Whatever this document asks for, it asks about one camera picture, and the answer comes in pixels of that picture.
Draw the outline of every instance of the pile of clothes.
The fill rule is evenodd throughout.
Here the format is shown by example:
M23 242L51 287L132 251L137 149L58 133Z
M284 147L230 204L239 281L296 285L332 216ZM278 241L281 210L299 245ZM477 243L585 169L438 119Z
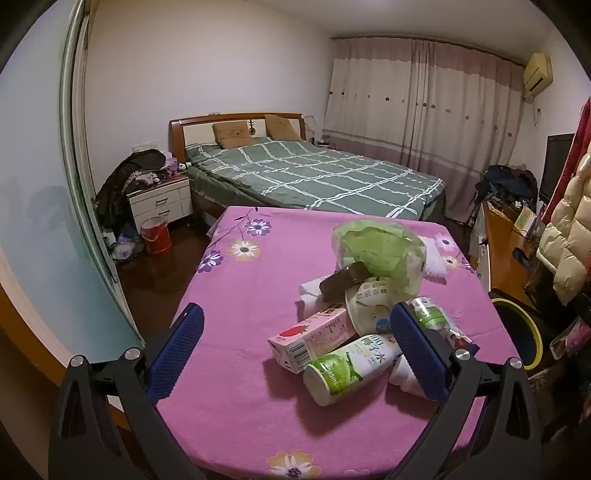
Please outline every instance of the pile of clothes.
M109 175L96 196L96 216L101 227L112 229L118 236L125 222L133 218L126 195L151 188L170 178L176 169L175 158L166 158L154 148L127 157Z
M474 225L480 204L485 201L490 201L495 206L519 202L522 206L527 205L532 212L536 211L538 182L525 166L511 168L506 165L491 165L474 187L476 195L474 209L468 220L469 226Z

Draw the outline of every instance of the table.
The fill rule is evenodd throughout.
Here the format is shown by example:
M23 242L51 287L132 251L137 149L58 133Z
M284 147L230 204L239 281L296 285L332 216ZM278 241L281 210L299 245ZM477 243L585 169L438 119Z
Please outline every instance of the table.
M384 375L319 407L301 375L281 368L267 338L297 321L298 285L333 271L332 229L360 216L298 209L229 207L179 305L194 301L205 330L158 410L198 465L233 478L384 476L406 454L436 405L387 384ZM390 219L375 218L378 221ZM401 222L423 236L449 237L434 223ZM481 347L477 358L517 354L486 291L452 243L446 284L428 294ZM465 445L482 404L460 436Z

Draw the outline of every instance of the metal screw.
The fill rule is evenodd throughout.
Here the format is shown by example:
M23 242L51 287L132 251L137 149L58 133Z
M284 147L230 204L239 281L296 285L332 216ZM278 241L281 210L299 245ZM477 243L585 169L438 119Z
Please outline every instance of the metal screw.
M515 358L515 357L513 357L509 360L509 365L512 366L513 368L517 368L517 369L523 367L523 363L521 362L521 360L519 360L518 358Z
M70 360L70 365L73 367L79 367L84 363L84 357L82 355L76 355L72 360Z
M139 351L139 348L130 348L125 352L125 359L127 360L137 360L142 352Z
M470 359L470 352L468 350L465 350L463 348L459 348L458 350L456 350L456 358L458 360L469 360Z

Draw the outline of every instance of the brown pillow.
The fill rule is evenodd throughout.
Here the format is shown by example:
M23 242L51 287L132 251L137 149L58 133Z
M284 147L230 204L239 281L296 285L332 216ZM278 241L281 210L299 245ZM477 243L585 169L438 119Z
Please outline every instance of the brown pillow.
M255 141L248 133L246 120L239 122L221 122L213 124L213 135L222 148L238 148L254 145Z
M267 133L273 140L301 141L300 136L294 132L289 119L276 115L265 115Z

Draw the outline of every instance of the black jacket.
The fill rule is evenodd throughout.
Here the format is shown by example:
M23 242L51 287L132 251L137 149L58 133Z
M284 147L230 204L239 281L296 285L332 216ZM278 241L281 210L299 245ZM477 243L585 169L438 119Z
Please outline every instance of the black jacket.
M165 156L156 149L132 153L113 171L96 196L96 216L103 228L112 228L117 234L125 222L126 199L123 187L136 171L157 171L164 167Z

